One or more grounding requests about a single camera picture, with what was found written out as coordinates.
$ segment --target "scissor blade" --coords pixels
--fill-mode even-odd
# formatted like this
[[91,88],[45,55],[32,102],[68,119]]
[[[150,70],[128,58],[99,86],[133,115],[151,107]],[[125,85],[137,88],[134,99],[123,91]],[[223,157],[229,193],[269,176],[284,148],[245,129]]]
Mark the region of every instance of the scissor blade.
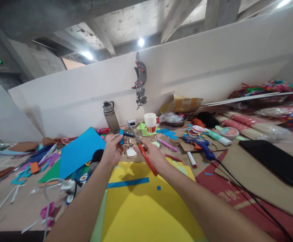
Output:
[[130,130],[132,131],[135,140],[136,140],[138,143],[140,143],[140,140],[137,138],[137,136],[136,136],[135,132],[133,131],[133,128],[132,128],[132,126],[130,125],[129,121],[127,121],[127,125],[129,126]]

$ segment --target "hot glue gun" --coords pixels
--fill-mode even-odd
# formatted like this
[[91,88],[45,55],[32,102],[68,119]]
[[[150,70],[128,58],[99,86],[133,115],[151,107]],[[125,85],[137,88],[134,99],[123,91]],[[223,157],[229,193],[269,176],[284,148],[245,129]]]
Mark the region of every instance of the hot glue gun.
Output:
[[191,138],[188,136],[184,136],[182,138],[183,141],[191,144],[197,144],[201,150],[205,153],[206,159],[207,160],[215,160],[216,157],[214,153],[208,148],[209,141],[205,139],[197,139],[197,138]]

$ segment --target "water bottle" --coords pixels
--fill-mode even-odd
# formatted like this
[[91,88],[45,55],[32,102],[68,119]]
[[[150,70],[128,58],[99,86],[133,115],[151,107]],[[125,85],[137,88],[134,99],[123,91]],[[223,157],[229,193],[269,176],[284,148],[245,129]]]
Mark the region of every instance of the water bottle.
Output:
[[120,125],[119,125],[119,122],[117,121],[117,117],[114,111],[114,102],[105,101],[103,109],[104,109],[104,116],[106,118],[106,122],[109,125],[111,132],[114,134],[118,133],[120,131]]

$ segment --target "right hand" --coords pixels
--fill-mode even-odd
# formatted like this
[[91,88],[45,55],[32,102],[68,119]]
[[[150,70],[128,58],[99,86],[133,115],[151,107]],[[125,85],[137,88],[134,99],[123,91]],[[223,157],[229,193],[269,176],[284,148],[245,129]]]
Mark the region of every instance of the right hand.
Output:
[[[141,144],[144,144],[146,154],[149,157],[153,167],[158,173],[161,173],[162,169],[165,169],[165,166],[169,164],[165,156],[161,153],[160,149],[149,140],[141,139],[140,142]],[[133,145],[133,149],[136,153],[140,152],[137,145]]]

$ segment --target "red scissors handle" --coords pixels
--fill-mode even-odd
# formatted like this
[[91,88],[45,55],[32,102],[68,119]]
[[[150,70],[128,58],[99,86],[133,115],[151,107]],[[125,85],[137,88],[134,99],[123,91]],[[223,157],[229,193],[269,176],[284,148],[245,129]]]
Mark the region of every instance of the red scissors handle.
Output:
[[147,156],[147,154],[146,154],[146,152],[145,152],[145,150],[144,150],[144,148],[142,147],[141,144],[139,144],[139,148],[140,148],[140,151],[142,152],[142,154],[143,154],[143,156],[144,156],[146,162],[148,163],[148,165],[149,165],[149,167],[150,167],[152,173],[154,174],[154,176],[157,176],[158,173],[157,173],[157,171],[155,170],[155,168],[153,167],[153,165],[152,165],[152,163],[151,163],[149,157]]

